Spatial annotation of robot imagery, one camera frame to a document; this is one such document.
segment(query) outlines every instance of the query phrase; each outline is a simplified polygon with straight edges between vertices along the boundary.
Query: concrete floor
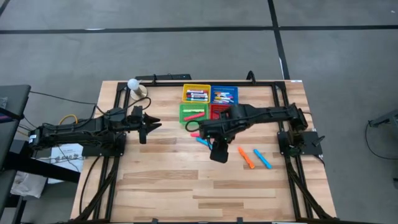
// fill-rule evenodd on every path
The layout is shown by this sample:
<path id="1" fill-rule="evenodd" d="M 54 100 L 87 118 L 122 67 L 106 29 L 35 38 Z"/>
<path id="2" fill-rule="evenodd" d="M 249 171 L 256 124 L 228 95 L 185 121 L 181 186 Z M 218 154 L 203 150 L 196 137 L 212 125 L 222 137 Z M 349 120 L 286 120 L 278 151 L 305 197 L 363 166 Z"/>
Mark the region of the concrete floor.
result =
<path id="1" fill-rule="evenodd" d="M 396 1 L 275 1 L 280 26 L 398 24 Z M 252 0 L 11 0 L 0 29 L 271 25 L 267 1 Z M 398 163 L 373 156 L 364 143 L 366 121 L 398 108 L 398 30 L 283 31 L 291 79 L 304 81 L 322 142 L 326 173 L 343 220 L 396 223 Z M 264 32 L 0 35 L 2 85 L 95 102 L 103 80 L 153 73 L 193 78 L 281 79 L 275 38 Z M 57 123 L 90 106 L 30 95 L 25 115 Z M 379 154 L 398 157 L 388 127 L 369 130 Z M 67 221 L 76 184 L 45 189 L 30 200 L 24 222 Z M 6 210 L 0 223 L 8 223 Z"/>

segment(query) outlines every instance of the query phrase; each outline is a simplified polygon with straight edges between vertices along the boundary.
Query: blue basket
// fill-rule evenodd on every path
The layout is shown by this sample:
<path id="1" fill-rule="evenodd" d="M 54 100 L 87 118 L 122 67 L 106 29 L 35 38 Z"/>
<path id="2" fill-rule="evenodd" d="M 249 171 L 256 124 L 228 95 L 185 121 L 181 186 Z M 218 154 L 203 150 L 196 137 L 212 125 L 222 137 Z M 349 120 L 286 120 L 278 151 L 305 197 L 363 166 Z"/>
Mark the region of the blue basket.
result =
<path id="1" fill-rule="evenodd" d="M 232 102 L 229 103 L 216 103 L 214 102 L 214 99 L 216 97 L 217 92 L 222 92 L 222 93 L 229 93 L 233 98 Z M 238 104 L 238 88 L 236 86 L 211 86 L 211 97 L 210 97 L 210 103 L 213 104 L 222 104 L 222 105 L 235 105 Z"/>

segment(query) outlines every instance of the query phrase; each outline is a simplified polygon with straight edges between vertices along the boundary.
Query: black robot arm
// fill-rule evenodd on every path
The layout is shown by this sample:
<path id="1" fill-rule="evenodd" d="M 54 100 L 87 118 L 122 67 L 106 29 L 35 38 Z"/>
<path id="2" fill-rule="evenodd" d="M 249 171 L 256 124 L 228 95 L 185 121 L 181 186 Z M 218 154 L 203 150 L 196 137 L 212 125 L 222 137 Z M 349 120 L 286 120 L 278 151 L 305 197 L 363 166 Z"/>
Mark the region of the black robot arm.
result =
<path id="1" fill-rule="evenodd" d="M 198 121 L 200 137 L 213 138 L 210 159 L 225 163 L 228 160 L 228 143 L 235 135 L 254 124 L 288 121 L 290 140 L 300 150 L 303 143 L 300 133 L 307 127 L 307 121 L 301 109 L 295 104 L 282 107 L 255 108 L 251 105 L 232 105 L 220 113 L 219 119 Z"/>
<path id="2" fill-rule="evenodd" d="M 29 147 L 41 150 L 59 144 L 78 143 L 82 146 L 114 148 L 122 132 L 138 131 L 141 144 L 148 133 L 162 124 L 160 119 L 142 114 L 142 106 L 135 106 L 131 115 L 114 108 L 98 118 L 81 119 L 73 124 L 43 124 L 30 132 Z"/>

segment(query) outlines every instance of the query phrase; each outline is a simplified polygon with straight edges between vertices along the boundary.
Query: yellow cable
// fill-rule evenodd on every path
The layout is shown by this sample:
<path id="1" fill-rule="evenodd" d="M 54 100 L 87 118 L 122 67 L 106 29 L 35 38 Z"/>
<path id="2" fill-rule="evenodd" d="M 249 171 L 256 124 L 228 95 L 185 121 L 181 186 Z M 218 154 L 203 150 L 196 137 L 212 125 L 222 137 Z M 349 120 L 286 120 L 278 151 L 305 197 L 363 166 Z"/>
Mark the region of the yellow cable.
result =
<path id="1" fill-rule="evenodd" d="M 29 137 L 26 133 L 23 133 L 23 132 L 20 131 L 20 130 L 17 130 L 17 132 L 20 133 L 20 134 L 23 134 L 23 135 L 25 135 L 25 136 L 27 136 L 27 137 Z"/>
<path id="2" fill-rule="evenodd" d="M 76 124 L 77 124 L 77 123 L 79 123 L 79 122 L 78 122 L 78 120 L 77 120 L 77 117 L 76 117 L 76 115 L 74 115 L 74 114 L 70 114 L 70 115 L 66 115 L 66 116 L 64 116 L 64 117 L 61 119 L 61 121 L 60 121 L 60 124 L 62 124 L 62 123 L 63 123 L 63 121 L 64 121 L 65 119 L 69 118 L 69 117 L 74 117 L 74 118 L 75 118 L 75 121 L 76 121 Z"/>

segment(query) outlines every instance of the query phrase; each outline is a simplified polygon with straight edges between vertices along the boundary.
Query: wooden table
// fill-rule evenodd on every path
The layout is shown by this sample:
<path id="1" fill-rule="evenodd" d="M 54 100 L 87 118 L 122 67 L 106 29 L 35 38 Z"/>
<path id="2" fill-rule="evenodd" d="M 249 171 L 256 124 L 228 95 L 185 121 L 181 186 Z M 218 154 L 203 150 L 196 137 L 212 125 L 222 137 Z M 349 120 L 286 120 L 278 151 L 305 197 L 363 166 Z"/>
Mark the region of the wooden table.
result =
<path id="1" fill-rule="evenodd" d="M 116 81 L 103 82 L 98 99 L 101 109 L 113 107 L 117 84 Z M 303 83 L 286 81 L 286 87 L 289 102 L 296 103 L 303 111 L 310 111 Z M 137 132 L 127 135 L 126 150 L 119 165 L 112 222 L 150 222 L 152 218 L 161 222 L 231 222 L 236 221 L 236 217 L 257 222 L 295 220 L 284 158 L 279 154 L 277 123 L 256 124 L 237 134 L 229 145 L 228 162 L 221 164 L 211 161 L 208 148 L 190 137 L 178 122 L 182 87 L 149 87 L 148 91 L 152 105 L 146 113 L 160 118 L 162 126 L 148 135 L 147 144 L 139 144 Z M 255 107 L 274 106 L 268 86 L 239 87 L 239 102 Z M 311 116 L 305 116 L 308 128 L 313 128 Z M 248 167 L 238 146 L 255 163 L 255 169 Z M 266 169 L 253 149 L 259 150 L 272 164 L 271 170 Z M 84 162 L 71 218 L 78 216 L 81 189 L 94 159 L 91 157 Z M 335 216 L 322 163 L 313 156 L 302 156 L 302 161 L 309 191 L 327 213 Z M 98 189 L 101 166 L 102 158 L 89 176 L 83 208 Z M 302 194 L 299 189 L 297 192 L 301 214 L 305 217 Z M 107 199 L 105 193 L 100 217 L 104 217 Z"/>

